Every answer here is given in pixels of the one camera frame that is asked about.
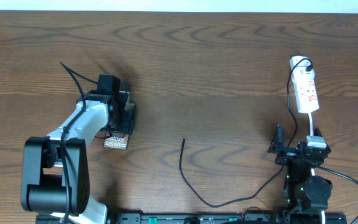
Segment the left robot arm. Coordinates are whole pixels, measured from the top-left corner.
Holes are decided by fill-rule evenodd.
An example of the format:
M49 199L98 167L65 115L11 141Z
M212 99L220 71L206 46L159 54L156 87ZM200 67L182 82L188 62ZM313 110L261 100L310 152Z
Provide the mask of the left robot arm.
M90 195L87 148L106 130L126 147L135 105L127 91L90 91L74 112L45 137L24 145L21 206L36 223L110 223L108 206Z

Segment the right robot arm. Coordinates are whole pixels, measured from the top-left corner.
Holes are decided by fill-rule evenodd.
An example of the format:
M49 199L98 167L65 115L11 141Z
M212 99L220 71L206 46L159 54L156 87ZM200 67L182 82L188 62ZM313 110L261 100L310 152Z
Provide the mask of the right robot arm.
M318 176L314 168L321 165L331 149L319 129L300 141L297 147L284 144L283 129L276 126L268 152L275 154L275 163L287 167L283 196L288 207L277 215L279 223L325 223L324 211L333 188L332 182Z

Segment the Galaxy S25 Ultra smartphone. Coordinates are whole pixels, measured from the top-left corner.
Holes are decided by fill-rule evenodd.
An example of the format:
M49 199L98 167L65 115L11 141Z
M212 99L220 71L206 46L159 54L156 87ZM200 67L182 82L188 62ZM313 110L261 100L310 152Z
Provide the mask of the Galaxy S25 Ultra smartphone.
M128 148L128 141L128 134L113 133L110 138L104 140L103 147L125 151Z

